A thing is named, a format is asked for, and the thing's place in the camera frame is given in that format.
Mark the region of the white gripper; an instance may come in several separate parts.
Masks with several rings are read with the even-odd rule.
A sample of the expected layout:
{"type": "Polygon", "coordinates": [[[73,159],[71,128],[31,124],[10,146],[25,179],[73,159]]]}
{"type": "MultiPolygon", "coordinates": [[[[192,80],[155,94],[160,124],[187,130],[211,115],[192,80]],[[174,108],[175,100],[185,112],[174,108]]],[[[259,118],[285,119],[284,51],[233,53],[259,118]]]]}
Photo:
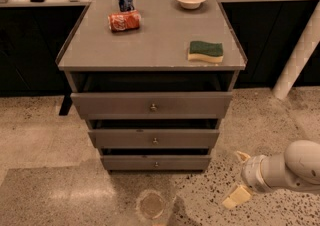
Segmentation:
{"type": "Polygon", "coordinates": [[[271,188],[262,177],[261,165],[265,156],[259,155],[251,157],[249,154],[241,151],[236,151],[235,154],[238,160],[244,163],[241,170],[241,177],[246,186],[243,184],[235,184],[231,187],[222,201],[222,205],[227,209],[233,209],[249,201],[253,196],[253,192],[269,193],[271,191],[271,188]]]}

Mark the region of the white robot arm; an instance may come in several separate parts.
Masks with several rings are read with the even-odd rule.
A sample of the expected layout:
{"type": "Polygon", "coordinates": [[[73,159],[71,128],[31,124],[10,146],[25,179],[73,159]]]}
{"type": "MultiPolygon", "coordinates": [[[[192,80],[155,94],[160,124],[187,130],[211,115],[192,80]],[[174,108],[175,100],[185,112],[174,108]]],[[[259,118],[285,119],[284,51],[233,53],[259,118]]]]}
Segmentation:
{"type": "Polygon", "coordinates": [[[222,205],[233,209],[254,194],[278,189],[320,194],[320,144],[309,140],[292,142],[283,153],[250,156],[237,151],[242,164],[241,182],[227,192],[222,205]]]}

